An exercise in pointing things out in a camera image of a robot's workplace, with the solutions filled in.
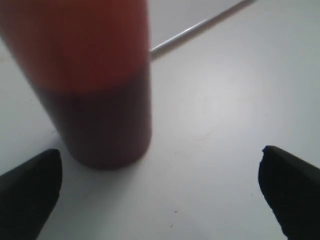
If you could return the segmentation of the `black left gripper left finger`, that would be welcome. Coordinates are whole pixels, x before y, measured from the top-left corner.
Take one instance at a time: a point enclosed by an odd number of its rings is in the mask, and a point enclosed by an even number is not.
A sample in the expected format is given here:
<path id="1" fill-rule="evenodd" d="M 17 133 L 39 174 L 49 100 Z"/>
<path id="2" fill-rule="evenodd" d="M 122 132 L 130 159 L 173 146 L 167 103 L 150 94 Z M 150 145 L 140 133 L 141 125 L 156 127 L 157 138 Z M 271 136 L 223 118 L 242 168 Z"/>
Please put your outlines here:
<path id="1" fill-rule="evenodd" d="M 60 196 L 60 151 L 48 149 L 0 177 L 0 238 L 35 240 Z"/>

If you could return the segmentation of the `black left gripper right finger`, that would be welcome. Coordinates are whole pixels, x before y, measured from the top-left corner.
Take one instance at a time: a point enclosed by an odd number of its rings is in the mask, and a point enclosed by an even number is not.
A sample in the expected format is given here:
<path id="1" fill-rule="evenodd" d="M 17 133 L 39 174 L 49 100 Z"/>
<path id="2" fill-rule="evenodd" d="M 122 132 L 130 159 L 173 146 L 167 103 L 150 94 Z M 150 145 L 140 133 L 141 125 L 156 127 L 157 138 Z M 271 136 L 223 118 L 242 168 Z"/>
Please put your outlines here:
<path id="1" fill-rule="evenodd" d="M 320 238 L 320 170 L 273 145 L 263 149 L 260 190 L 289 240 Z"/>

